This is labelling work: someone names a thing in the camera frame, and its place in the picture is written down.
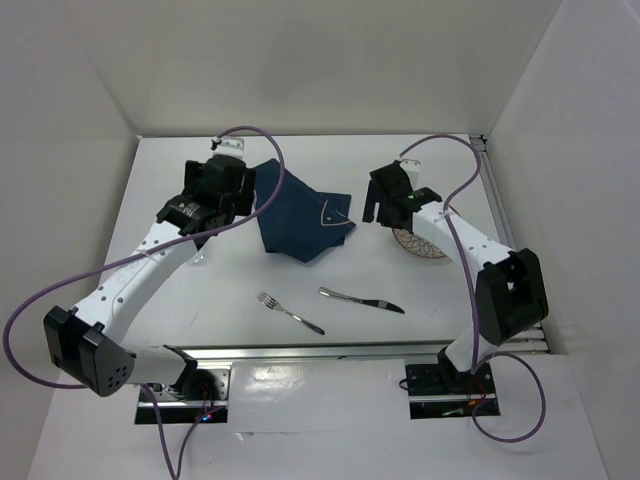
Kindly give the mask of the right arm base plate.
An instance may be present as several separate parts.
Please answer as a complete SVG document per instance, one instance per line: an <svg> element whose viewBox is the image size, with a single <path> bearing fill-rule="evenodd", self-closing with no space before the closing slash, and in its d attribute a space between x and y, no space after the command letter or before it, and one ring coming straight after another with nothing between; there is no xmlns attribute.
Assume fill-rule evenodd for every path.
<svg viewBox="0 0 640 480"><path fill-rule="evenodd" d="M435 364L409 364L398 386L408 394L410 417L418 419L499 416L500 407L492 370L483 365L460 386L449 387Z"/></svg>

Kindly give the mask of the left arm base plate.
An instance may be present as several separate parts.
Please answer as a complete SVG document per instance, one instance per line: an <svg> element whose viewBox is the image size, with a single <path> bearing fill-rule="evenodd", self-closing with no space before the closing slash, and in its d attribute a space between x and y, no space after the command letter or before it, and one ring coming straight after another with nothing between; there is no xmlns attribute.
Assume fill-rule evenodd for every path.
<svg viewBox="0 0 640 480"><path fill-rule="evenodd" d="M214 362L198 371L187 393L162 384L151 384L162 423L187 425L202 415L200 422L203 424L225 424L230 380L231 365Z"/></svg>

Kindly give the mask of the navy blue fish placemat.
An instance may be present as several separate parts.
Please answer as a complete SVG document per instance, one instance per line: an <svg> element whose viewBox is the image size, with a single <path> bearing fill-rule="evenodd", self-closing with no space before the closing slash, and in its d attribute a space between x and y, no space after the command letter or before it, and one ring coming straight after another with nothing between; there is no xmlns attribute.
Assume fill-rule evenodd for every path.
<svg viewBox="0 0 640 480"><path fill-rule="evenodd" d="M319 192L286 173L277 198L258 216L264 250L308 263L343 245L356 227L350 205L349 194Z"/></svg>

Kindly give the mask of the patterned ceramic plate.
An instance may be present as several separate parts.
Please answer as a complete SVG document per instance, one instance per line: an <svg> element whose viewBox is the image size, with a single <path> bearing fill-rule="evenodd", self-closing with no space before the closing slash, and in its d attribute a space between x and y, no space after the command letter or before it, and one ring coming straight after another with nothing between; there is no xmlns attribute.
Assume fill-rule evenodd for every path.
<svg viewBox="0 0 640 480"><path fill-rule="evenodd" d="M392 234L406 252L419 258L439 260L447 257L438 247L407 230L393 229Z"/></svg>

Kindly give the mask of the silver fork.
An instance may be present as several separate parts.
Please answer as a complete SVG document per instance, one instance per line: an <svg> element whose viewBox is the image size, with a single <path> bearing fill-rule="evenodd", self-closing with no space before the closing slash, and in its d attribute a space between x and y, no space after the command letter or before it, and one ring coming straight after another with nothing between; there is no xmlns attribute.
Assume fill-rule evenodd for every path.
<svg viewBox="0 0 640 480"><path fill-rule="evenodd" d="M315 332L316 334L322 335L324 336L326 334L325 330L322 329L321 327L315 325L314 323L304 319L303 317L287 310L286 308L284 308L281 303L279 301L277 301L276 299L274 299L272 296L268 295L265 292L259 292L257 295L257 299L263 304L265 305L267 308L269 308L270 310L276 311L276 312L280 312L280 313L284 313L286 315L288 315L289 317L293 318L294 320L296 320L298 323L304 325L306 328L308 328L309 330Z"/></svg>

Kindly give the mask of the silver table knife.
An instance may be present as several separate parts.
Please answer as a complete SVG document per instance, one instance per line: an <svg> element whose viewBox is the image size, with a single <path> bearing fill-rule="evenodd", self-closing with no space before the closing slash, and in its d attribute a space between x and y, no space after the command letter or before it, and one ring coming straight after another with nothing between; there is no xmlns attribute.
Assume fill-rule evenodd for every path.
<svg viewBox="0 0 640 480"><path fill-rule="evenodd" d="M354 297L354 296L350 296L350 295L345 295L345 294L336 292L334 290L331 290L331 289L328 289L328 288L325 288L325 287L319 288L318 292L322 296L325 296L325 297L328 297L328 298L333 298L333 299L336 299L336 300L347 301L347 302L351 302L351 303L355 303L355 304L360 304L360 305L364 305L364 306L378 308L378 309L381 309L381 310L391 311L391 312L398 313L398 314L404 314L405 313L405 310L402 309L401 307L399 307L398 305L395 305L395 304L390 303L390 302L385 301L385 300L362 299L362 298L358 298L358 297Z"/></svg>

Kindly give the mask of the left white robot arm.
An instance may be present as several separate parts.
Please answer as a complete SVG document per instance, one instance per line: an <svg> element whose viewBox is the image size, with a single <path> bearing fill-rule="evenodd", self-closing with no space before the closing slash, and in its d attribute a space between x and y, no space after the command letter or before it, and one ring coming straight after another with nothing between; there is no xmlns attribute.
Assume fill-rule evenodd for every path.
<svg viewBox="0 0 640 480"><path fill-rule="evenodd" d="M52 308L44 330L52 362L101 397L125 384L161 384L176 399L197 387L197 362L163 345L147 351L122 346L133 320L162 284L206 243L202 232L247 216L255 172L232 155L185 165L183 191L158 212L140 259L117 268L71 309Z"/></svg>

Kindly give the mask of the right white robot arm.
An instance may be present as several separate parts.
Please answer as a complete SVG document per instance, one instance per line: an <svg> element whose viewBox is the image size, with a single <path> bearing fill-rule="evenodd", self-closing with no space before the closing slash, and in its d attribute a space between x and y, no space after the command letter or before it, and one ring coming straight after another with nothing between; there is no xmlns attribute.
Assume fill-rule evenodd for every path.
<svg viewBox="0 0 640 480"><path fill-rule="evenodd" d="M370 173L363 221L406 230L463 268L471 285L472 320L438 353L436 379L444 390L460 391L498 347L548 316L537 255L492 240L433 190L414 189L399 161Z"/></svg>

